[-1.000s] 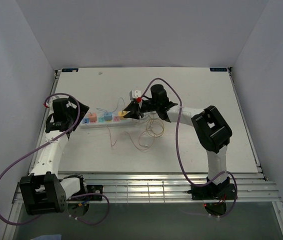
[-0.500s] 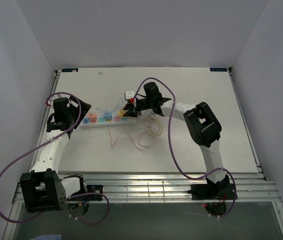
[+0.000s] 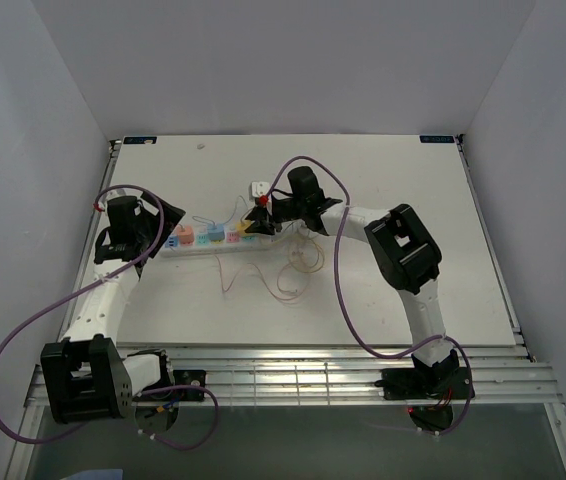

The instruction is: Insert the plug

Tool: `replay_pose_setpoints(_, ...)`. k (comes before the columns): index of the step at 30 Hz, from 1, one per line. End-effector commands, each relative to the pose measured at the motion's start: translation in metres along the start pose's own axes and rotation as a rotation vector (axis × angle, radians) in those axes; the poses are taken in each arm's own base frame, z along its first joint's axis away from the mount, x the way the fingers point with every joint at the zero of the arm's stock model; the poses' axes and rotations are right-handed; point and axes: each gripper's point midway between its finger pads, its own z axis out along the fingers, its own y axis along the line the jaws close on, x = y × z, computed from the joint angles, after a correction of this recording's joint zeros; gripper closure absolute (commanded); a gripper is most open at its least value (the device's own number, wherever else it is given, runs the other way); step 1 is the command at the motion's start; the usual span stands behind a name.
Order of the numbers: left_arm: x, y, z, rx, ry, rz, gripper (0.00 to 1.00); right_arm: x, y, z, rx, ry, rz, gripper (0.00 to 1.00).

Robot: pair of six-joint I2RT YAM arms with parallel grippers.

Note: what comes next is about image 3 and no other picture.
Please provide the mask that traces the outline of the yellow charger plug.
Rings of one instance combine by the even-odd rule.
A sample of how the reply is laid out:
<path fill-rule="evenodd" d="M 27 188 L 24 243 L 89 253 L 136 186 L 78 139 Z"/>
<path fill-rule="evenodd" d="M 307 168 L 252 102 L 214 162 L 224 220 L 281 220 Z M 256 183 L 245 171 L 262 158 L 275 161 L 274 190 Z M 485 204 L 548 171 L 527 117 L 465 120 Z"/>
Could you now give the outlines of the yellow charger plug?
<path fill-rule="evenodd" d="M 251 226 L 252 222 L 249 220 L 239 221 L 236 224 L 236 231 L 241 237 L 250 236 L 251 233 L 248 231 L 249 227 Z"/>

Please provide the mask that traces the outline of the pink charger plug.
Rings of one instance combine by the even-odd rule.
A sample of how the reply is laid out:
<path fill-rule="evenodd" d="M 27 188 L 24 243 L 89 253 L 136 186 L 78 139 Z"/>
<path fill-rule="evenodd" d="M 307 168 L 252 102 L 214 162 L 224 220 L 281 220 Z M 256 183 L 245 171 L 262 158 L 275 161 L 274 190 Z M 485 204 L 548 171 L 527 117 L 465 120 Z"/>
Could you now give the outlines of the pink charger plug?
<path fill-rule="evenodd" d="M 179 245 L 189 246 L 194 244 L 195 234 L 191 225 L 178 225 L 175 229 L 175 235 Z"/>

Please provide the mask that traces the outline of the white colourful power strip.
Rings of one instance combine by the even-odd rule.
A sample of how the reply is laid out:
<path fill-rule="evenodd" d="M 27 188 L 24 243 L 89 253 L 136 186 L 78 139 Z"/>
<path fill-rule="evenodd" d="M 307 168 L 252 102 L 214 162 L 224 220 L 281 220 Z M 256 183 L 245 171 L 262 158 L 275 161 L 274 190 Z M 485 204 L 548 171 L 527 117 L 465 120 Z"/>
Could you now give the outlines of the white colourful power strip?
<path fill-rule="evenodd" d="M 162 246 L 159 254 L 164 257 L 189 257 L 198 255 L 219 255 L 225 253 L 238 253 L 246 251 L 260 251 L 274 244 L 274 237 L 263 235 L 250 235 L 241 237 L 236 231 L 236 225 L 225 225 L 226 241 L 220 244 L 211 244 L 207 238 L 206 226 L 208 224 L 191 225 L 195 234 L 193 245 L 179 245 L 175 229 Z"/>

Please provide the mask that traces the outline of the blue charger plug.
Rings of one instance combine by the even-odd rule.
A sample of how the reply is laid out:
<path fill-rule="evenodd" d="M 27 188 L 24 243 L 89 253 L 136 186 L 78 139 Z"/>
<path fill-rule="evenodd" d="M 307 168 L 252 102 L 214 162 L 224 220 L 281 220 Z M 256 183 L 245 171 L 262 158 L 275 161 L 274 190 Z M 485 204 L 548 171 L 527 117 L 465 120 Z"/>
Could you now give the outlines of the blue charger plug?
<path fill-rule="evenodd" d="M 226 241 L 226 230 L 223 223 L 209 223 L 206 226 L 206 232 L 211 244 L 220 244 Z"/>

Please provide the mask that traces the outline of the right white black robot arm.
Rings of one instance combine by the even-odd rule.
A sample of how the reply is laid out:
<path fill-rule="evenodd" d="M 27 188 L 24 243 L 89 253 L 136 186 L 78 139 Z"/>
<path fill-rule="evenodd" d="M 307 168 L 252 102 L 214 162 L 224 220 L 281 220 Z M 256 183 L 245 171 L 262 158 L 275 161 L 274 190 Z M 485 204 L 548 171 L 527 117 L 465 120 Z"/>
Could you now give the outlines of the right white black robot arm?
<path fill-rule="evenodd" d="M 415 389 L 427 397 L 451 392 L 460 365 L 438 301 L 442 253 L 415 210 L 407 204 L 389 210 L 360 208 L 348 198 L 330 198 L 308 166 L 292 169 L 287 178 L 287 192 L 269 183 L 250 185 L 248 233 L 273 236 L 283 224 L 301 221 L 308 230 L 336 241 L 367 244 L 383 279 L 399 294 L 412 339 L 405 352 L 413 363 L 408 378 L 389 386 L 401 393 Z"/>

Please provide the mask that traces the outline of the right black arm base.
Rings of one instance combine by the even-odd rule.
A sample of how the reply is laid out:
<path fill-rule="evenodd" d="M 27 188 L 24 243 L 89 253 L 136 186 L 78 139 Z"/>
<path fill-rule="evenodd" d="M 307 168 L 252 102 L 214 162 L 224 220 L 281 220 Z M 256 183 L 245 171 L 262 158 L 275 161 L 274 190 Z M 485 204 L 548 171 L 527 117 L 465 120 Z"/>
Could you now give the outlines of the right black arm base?
<path fill-rule="evenodd" d="M 440 399 L 448 395 L 451 400 L 475 397 L 466 367 L 461 367 L 451 376 L 436 381 L 427 380 L 415 368 L 383 369 L 374 386 L 383 390 L 386 400 Z"/>

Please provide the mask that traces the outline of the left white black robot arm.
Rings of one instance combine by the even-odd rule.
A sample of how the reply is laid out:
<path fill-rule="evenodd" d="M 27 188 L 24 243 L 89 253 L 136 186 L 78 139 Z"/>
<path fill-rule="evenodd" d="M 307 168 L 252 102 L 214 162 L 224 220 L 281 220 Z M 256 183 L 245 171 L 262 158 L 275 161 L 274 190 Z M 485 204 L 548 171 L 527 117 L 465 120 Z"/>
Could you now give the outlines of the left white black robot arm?
<path fill-rule="evenodd" d="M 59 424 L 126 418 L 140 392 L 160 400 L 175 387 L 166 354 L 149 350 L 121 357 L 116 340 L 145 264 L 185 212 L 144 193 L 109 200 L 106 213 L 109 224 L 94 246 L 98 285 L 85 294 L 62 340 L 46 344 L 40 356 L 51 411 Z"/>

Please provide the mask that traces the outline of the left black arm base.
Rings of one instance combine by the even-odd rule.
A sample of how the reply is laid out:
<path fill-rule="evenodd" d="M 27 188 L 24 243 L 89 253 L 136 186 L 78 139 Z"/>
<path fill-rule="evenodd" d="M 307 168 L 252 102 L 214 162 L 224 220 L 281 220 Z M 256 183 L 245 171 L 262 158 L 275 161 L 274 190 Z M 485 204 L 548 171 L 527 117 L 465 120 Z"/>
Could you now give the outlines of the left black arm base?
<path fill-rule="evenodd" d="M 201 402 L 205 394 L 194 389 L 205 387 L 207 372 L 201 369 L 171 370 L 158 382 L 143 389 L 136 399 L 142 401 L 169 402 Z"/>

